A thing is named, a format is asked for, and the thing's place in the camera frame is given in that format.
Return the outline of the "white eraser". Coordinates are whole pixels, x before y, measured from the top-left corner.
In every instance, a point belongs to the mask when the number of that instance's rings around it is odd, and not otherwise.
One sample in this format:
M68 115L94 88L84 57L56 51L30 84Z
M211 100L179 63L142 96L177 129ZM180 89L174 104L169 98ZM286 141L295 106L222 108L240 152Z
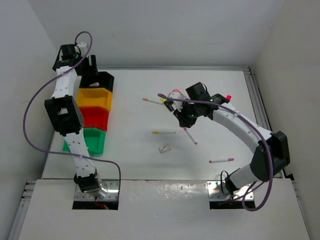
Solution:
M91 88L99 88L100 84L98 82L95 82L95 83L90 84L89 87L91 87Z

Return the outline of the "white eraser block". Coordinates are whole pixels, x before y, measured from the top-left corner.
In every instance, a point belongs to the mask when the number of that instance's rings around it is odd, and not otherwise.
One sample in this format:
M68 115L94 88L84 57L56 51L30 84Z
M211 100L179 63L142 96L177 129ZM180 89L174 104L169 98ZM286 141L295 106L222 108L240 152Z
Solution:
M165 152L167 152L167 151L170 151L172 148L171 148L171 146L169 145L169 144L164 144L164 145L162 145L162 146L160 146L159 148L158 148L158 150L159 150L159 152L162 154L162 153L165 153Z

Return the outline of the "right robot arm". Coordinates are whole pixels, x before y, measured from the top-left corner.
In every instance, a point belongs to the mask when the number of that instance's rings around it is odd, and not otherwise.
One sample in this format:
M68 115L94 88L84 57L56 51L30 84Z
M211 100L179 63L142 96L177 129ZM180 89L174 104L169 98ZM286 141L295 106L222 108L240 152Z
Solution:
M183 95L174 90L168 94L166 102L180 127L191 128L199 117L207 117L227 128L253 153L249 164L225 178L223 190L227 194L257 181L267 182L289 165L288 138L283 132L274 133L258 126L233 107L231 97L219 93L210 95L201 82L190 86L186 92L187 95Z

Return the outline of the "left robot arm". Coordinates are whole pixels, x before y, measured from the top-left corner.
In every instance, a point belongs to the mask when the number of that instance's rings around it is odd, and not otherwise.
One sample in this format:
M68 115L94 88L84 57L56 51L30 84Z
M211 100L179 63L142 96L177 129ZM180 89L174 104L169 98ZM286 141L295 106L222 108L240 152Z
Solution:
M75 65L82 58L86 44L61 45L53 70L57 74L54 92L44 106L51 124L67 144L76 166L75 183L81 192L96 195L101 189L98 172L90 159L84 137L84 117L74 98L74 85L78 76L84 74Z

